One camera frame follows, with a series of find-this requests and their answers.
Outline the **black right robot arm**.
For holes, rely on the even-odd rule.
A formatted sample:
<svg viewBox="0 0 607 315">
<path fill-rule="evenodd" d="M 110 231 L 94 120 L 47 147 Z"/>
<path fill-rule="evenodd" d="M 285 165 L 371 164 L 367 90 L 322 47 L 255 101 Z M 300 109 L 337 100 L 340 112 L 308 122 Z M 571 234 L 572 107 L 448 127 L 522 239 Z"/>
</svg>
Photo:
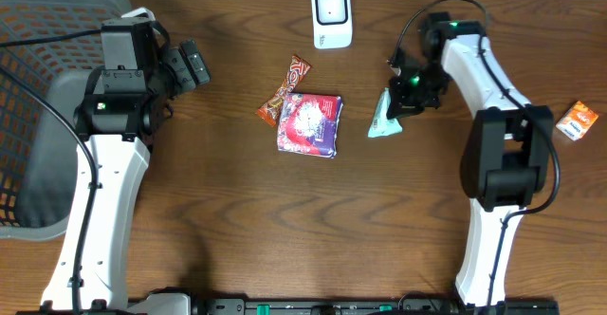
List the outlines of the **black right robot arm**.
<svg viewBox="0 0 607 315">
<path fill-rule="evenodd" d="M 506 309 L 505 277 L 522 218 L 538 213 L 535 194 L 549 168 L 558 168 L 550 135 L 554 117 L 513 86 L 495 59 L 485 27 L 475 20 L 429 14 L 419 35 L 424 65 L 411 63 L 403 50 L 390 62 L 388 120 L 416 116 L 440 106 L 455 83 L 472 116 L 461 157 L 460 181 L 469 198 L 469 234 L 455 278 L 458 308 L 469 314 Z"/>
</svg>

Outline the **small orange carton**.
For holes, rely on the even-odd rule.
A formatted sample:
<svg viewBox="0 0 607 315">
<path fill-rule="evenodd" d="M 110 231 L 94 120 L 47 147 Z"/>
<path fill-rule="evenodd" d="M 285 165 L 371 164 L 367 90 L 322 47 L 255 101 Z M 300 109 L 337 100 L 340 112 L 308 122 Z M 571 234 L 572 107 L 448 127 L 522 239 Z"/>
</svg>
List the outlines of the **small orange carton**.
<svg viewBox="0 0 607 315">
<path fill-rule="evenodd" d="M 584 137 L 597 119 L 596 112 L 582 101 L 577 101 L 557 122 L 556 128 L 569 139 L 576 141 Z"/>
</svg>

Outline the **red blue noodle packet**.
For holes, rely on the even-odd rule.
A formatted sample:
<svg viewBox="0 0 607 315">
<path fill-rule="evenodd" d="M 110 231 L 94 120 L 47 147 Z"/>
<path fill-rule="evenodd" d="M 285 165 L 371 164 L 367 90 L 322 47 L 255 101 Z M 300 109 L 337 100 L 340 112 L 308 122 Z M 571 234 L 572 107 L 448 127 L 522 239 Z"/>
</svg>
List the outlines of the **red blue noodle packet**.
<svg viewBox="0 0 607 315">
<path fill-rule="evenodd" d="M 340 96 L 287 94 L 277 129 L 278 150 L 333 158 L 342 107 Z"/>
</svg>

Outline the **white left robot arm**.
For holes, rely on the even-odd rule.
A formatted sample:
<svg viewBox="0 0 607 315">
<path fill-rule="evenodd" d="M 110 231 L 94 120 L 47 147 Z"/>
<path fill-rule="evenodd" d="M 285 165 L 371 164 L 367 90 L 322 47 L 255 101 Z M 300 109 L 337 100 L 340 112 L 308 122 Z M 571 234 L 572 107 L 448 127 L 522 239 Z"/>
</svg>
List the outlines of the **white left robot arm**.
<svg viewBox="0 0 607 315">
<path fill-rule="evenodd" d="M 195 41 L 171 46 L 151 12 L 106 20 L 103 64 L 74 110 L 78 177 L 43 314 L 125 314 L 126 260 L 139 186 L 175 97 L 211 79 Z"/>
</svg>

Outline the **red Top chocolate bar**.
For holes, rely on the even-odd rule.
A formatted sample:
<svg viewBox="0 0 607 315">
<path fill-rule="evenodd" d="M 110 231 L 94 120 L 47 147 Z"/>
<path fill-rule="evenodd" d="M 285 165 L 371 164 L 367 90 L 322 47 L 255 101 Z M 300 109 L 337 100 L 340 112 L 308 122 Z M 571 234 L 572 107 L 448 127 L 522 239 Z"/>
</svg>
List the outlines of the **red Top chocolate bar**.
<svg viewBox="0 0 607 315">
<path fill-rule="evenodd" d="M 310 63 L 293 54 L 282 84 L 274 95 L 257 109 L 256 114 L 270 126 L 275 126 L 281 114 L 286 95 L 300 84 L 311 68 Z"/>
</svg>

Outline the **teal white snack packet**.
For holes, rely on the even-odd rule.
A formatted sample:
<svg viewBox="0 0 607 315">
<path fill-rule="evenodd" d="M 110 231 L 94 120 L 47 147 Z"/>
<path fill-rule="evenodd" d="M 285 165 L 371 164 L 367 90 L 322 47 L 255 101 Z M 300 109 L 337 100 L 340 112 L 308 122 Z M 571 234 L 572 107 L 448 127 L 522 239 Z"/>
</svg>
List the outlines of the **teal white snack packet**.
<svg viewBox="0 0 607 315">
<path fill-rule="evenodd" d="M 370 139 L 379 137 L 388 137 L 399 134 L 403 131 L 402 126 L 396 119 L 387 118 L 388 107 L 391 102 L 389 88 L 386 87 L 380 94 L 377 102 L 375 114 L 373 116 L 367 137 Z"/>
</svg>

